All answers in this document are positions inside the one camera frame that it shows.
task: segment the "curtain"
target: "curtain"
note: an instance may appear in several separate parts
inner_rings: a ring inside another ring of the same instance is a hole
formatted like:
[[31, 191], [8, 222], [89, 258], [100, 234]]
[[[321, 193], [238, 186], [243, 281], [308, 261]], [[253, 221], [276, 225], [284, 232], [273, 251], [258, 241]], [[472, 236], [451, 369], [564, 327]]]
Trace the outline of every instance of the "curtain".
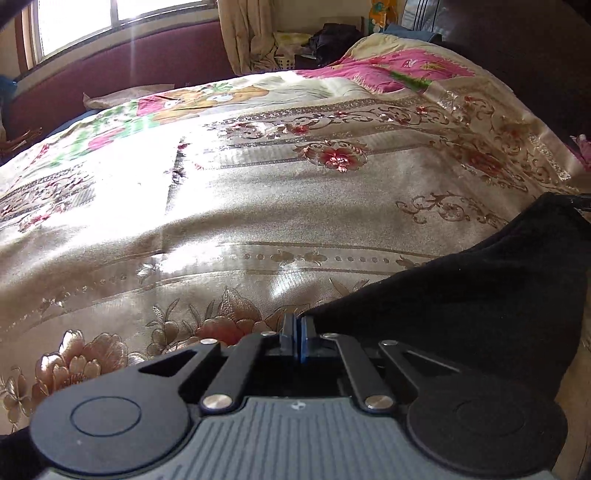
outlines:
[[222, 37], [237, 75], [278, 68], [273, 37], [273, 0], [218, 0]]

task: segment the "bed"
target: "bed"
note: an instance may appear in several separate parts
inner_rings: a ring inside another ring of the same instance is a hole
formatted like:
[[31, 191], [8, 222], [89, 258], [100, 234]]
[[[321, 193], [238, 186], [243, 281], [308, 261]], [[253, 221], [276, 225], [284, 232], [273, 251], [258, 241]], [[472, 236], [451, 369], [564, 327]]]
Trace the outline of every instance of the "bed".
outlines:
[[[323, 69], [83, 119], [0, 168], [0, 433], [69, 385], [469, 248], [588, 175], [487, 71], [382, 34]], [[590, 369], [585, 329], [558, 394], [579, 419], [564, 480], [586, 455]]]

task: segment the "window sill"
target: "window sill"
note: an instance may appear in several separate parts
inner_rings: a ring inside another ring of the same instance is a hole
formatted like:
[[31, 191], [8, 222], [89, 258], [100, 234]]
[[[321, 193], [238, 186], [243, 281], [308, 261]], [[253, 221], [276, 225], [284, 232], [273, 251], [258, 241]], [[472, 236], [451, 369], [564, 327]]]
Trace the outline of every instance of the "window sill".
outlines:
[[26, 92], [38, 83], [56, 74], [68, 64], [88, 58], [100, 51], [127, 43], [134, 38], [146, 37], [160, 31], [216, 20], [218, 18], [215, 5], [206, 4], [146, 17], [120, 27], [112, 28], [52, 55], [16, 78], [18, 88], [15, 96]]

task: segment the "maroon headboard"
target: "maroon headboard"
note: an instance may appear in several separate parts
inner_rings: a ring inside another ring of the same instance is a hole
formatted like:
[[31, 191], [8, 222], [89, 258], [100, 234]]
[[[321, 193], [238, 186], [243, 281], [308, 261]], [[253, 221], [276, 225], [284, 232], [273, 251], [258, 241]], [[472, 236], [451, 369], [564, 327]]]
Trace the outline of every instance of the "maroon headboard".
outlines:
[[154, 33], [73, 62], [17, 96], [8, 107], [7, 136], [38, 127], [47, 135], [84, 113], [83, 93], [92, 98], [140, 85], [181, 88], [233, 77], [219, 21]]

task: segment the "screw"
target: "screw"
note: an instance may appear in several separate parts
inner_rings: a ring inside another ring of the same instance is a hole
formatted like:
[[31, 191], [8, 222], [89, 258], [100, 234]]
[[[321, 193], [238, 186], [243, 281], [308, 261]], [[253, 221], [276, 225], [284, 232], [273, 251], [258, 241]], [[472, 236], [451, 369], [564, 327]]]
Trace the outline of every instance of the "screw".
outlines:
[[202, 404], [209, 410], [223, 410], [232, 405], [232, 399], [224, 394], [215, 394], [205, 397]]
[[365, 406], [372, 410], [386, 410], [394, 405], [394, 400], [387, 395], [372, 395], [365, 399]]

